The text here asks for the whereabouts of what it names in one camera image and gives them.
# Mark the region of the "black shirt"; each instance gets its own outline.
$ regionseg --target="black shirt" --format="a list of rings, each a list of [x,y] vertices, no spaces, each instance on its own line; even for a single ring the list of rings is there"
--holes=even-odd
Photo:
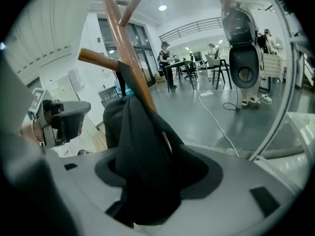
[[[167,58],[169,58],[169,51],[167,51],[167,53],[165,53],[165,52],[163,52],[163,51],[161,50],[160,53],[159,53],[159,55],[162,56],[162,59],[163,59],[163,60],[167,60]],[[161,61],[161,64],[162,64],[163,66],[168,66],[168,65],[169,65],[169,63],[165,63],[165,62],[162,62],[162,61]]]

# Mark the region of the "black table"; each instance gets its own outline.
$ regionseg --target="black table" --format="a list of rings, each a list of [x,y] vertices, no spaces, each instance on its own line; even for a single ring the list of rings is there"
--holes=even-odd
[[[189,75],[189,79],[190,79],[190,83],[191,83],[192,89],[194,89],[193,82],[192,82],[191,75],[190,75],[190,73],[193,71],[193,61],[190,61],[190,60],[180,61],[180,62],[176,62],[176,63],[174,63],[172,65],[168,65],[165,68],[167,70],[167,69],[172,69],[172,68],[176,67],[176,69],[178,70],[179,82],[181,82],[180,67],[182,65],[185,66],[185,68],[187,70],[187,74]],[[167,78],[167,71],[166,71],[165,77],[166,77],[166,81],[167,81],[167,89],[168,89],[168,92],[169,92],[169,83],[168,83],[168,78]]]

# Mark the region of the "black hole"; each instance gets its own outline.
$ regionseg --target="black hole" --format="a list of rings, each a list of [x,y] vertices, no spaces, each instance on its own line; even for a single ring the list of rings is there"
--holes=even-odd
[[[243,82],[250,82],[252,80],[252,70],[248,67],[243,67],[240,70],[239,78]]]
[[[71,169],[78,167],[78,166],[74,163],[68,163],[64,167],[65,167],[65,170],[68,171],[68,170],[71,170]]]

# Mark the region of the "balcony railing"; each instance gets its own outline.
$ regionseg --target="balcony railing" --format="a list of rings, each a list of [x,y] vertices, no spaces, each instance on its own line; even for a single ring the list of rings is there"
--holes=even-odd
[[[170,42],[174,39],[181,38],[195,32],[199,32],[203,30],[210,30],[210,29],[215,29],[215,28],[222,28],[221,17],[208,18],[208,19],[196,21],[196,22],[178,27],[174,30],[171,30],[161,35],[159,38],[161,39],[161,41]]]

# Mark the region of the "monitor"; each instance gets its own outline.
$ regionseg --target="monitor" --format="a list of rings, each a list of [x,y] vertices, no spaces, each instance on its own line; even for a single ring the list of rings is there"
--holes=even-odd
[[[195,61],[202,61],[201,52],[193,53],[193,55],[195,57]]]

